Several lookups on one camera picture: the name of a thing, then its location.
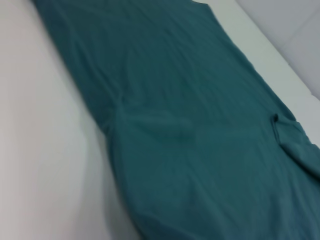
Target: teal shirt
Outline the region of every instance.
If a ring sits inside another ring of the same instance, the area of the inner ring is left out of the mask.
[[[35,5],[143,239],[320,239],[320,150],[206,4]]]

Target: white surface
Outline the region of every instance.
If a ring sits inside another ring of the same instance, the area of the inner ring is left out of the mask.
[[[226,32],[320,145],[320,102],[234,0]],[[138,239],[100,132],[31,3],[0,0],[0,239]]]
[[[237,0],[320,99],[320,0]]]

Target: teal garment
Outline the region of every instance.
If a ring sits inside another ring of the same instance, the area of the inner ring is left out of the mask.
[[[35,5],[143,239],[320,239],[320,150],[206,4]]]

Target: teal fabric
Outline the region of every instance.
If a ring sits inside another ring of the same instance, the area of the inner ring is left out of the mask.
[[[320,150],[206,4],[35,5],[143,239],[320,239]]]

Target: teal dress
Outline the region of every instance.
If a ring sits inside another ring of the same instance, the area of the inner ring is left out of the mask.
[[[320,150],[206,4],[34,3],[143,239],[320,239]]]

